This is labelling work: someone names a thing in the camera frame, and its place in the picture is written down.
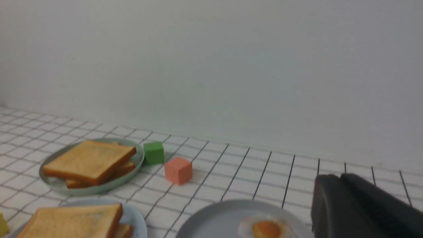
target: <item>fried egg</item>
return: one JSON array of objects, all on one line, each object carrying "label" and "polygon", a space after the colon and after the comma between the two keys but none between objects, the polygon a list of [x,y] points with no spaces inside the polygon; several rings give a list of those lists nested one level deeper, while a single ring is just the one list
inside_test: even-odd
[{"label": "fried egg", "polygon": [[244,218],[239,223],[238,235],[242,238],[297,238],[286,221],[264,214]]}]

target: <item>white tiled countertop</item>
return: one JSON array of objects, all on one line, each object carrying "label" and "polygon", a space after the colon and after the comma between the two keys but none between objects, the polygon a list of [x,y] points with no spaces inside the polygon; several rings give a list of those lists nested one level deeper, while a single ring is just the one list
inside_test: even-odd
[{"label": "white tiled countertop", "polygon": [[39,207],[82,198],[56,194],[47,188],[38,177],[40,163],[68,144],[102,137],[126,138],[139,144],[162,141],[167,158],[181,156],[192,161],[193,178],[182,186],[165,179],[163,165],[145,166],[124,186],[90,196],[139,208],[146,217],[149,238],[175,237],[193,213],[227,199],[268,202],[291,211],[311,227],[317,174],[356,173],[423,209],[422,174],[0,108],[0,211],[12,230],[25,223]]}]

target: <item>stack of toast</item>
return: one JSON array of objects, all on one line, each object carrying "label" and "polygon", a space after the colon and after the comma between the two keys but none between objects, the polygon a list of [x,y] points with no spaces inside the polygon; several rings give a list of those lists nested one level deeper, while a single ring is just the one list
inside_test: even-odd
[{"label": "stack of toast", "polygon": [[87,188],[109,182],[133,169],[130,158],[137,153],[132,146],[117,142],[84,141],[43,166],[46,177],[66,181],[68,188]]},{"label": "stack of toast", "polygon": [[120,224],[121,203],[39,208],[17,238],[131,238],[134,228]]}]

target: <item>yellow cube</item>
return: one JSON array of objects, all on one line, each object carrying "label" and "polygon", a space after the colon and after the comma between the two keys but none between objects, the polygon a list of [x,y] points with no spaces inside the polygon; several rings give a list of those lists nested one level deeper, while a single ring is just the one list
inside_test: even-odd
[{"label": "yellow cube", "polygon": [[9,233],[9,226],[7,225],[6,220],[3,217],[3,213],[0,212],[0,237]]}]

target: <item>green cube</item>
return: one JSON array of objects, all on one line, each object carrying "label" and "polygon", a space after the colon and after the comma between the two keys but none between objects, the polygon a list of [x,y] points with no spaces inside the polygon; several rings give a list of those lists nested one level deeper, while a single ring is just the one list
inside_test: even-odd
[{"label": "green cube", "polygon": [[165,163],[165,150],[161,142],[145,143],[144,154],[148,165]]}]

